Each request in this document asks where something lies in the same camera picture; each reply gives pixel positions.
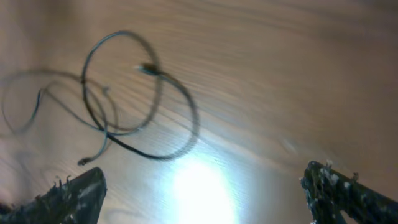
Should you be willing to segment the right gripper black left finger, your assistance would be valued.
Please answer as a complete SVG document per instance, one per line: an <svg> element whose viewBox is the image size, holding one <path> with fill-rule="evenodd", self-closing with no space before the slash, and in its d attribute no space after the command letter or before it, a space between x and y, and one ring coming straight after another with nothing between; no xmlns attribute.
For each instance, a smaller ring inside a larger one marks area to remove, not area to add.
<svg viewBox="0 0 398 224"><path fill-rule="evenodd" d="M54 184L44 195L18 207L1 205L1 223L89 223L98 222L107 192L99 167L78 177Z"/></svg>

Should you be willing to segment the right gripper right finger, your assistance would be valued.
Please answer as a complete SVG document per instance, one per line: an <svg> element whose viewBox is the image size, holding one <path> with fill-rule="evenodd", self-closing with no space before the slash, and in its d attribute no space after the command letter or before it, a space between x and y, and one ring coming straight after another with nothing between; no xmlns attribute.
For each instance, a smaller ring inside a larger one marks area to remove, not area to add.
<svg viewBox="0 0 398 224"><path fill-rule="evenodd" d="M313 223L346 223L345 212L356 223L397 223L397 202L347 177L331 164L310 161L300 178Z"/></svg>

